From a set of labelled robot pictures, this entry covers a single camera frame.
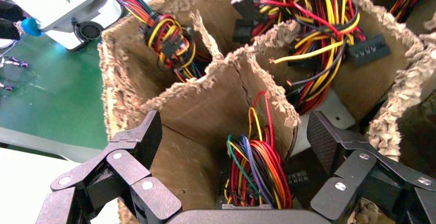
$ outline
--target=cardboard box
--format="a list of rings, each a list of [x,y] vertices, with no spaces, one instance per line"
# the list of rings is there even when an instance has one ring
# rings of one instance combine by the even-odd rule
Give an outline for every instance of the cardboard box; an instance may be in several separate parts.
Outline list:
[[[106,30],[99,46],[108,135],[137,126],[148,110],[159,110],[163,139],[151,171],[182,201],[184,210],[214,208],[218,152],[225,150],[229,134],[247,132],[248,107],[261,90],[267,91],[272,104],[277,150],[282,158],[290,154],[299,117],[282,86],[287,79],[311,75],[269,62],[287,54],[299,30],[297,23],[276,25],[252,46],[239,45],[231,41],[239,15],[230,1],[150,2],[155,10],[192,26],[199,48],[213,56],[201,79],[177,83],[170,73],[158,71],[157,56],[144,44],[140,22],[132,16]],[[389,105],[371,124],[369,135],[382,154],[398,159],[401,139],[395,133],[395,120],[402,114],[398,110],[419,103],[422,90],[427,85],[431,88],[429,67],[434,59],[420,39],[385,8],[370,0],[353,1],[360,9],[359,26],[368,35],[383,34],[392,53],[363,67],[343,64],[333,88],[357,121],[388,96]]]

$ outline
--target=screw head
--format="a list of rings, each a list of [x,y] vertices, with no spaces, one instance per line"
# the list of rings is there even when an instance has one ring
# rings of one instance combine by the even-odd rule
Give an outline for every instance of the screw head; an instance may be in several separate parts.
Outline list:
[[[146,181],[142,184],[142,188],[144,190],[149,190],[149,189],[153,188],[153,183]]]
[[[116,153],[112,156],[114,159],[120,159],[122,157],[122,153]]]
[[[347,188],[343,183],[338,182],[335,184],[336,189],[340,190],[340,191],[345,191],[345,189]]]
[[[68,184],[70,181],[71,181],[71,177],[66,176],[66,177],[63,177],[62,179],[60,179],[60,180],[58,181],[58,183],[59,183],[60,185],[65,185],[65,184]]]
[[[365,153],[360,154],[359,157],[364,159],[364,160],[368,160],[369,159],[369,156],[367,154],[365,154]]]
[[[429,179],[424,178],[424,177],[419,178],[418,181],[424,185],[431,185],[431,181]]]

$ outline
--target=gray wire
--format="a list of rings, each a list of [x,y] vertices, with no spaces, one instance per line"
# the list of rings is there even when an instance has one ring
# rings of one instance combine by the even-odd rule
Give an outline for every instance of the gray wire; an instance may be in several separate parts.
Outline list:
[[[15,47],[17,42],[18,41],[13,42],[12,46],[9,46],[9,48],[6,51],[4,51],[2,54],[0,54],[0,57],[3,57],[5,54],[7,54],[9,51],[11,51]]]

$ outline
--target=blue cap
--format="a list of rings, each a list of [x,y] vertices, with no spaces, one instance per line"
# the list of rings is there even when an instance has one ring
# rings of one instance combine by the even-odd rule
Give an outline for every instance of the blue cap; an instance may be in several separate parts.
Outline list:
[[[21,22],[23,30],[33,36],[41,36],[42,31],[38,29],[37,21],[34,18],[26,18]]]

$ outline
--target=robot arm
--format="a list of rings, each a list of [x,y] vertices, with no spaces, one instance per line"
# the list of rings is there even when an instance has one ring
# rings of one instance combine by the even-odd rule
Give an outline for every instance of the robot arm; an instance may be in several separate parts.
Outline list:
[[[436,180],[380,155],[357,133],[335,128],[311,113],[308,140],[329,179],[307,210],[189,210],[148,171],[162,138],[160,116],[118,133],[94,159],[59,176],[38,224],[89,223],[116,197],[140,223],[346,223],[362,197],[396,223],[436,223]]]

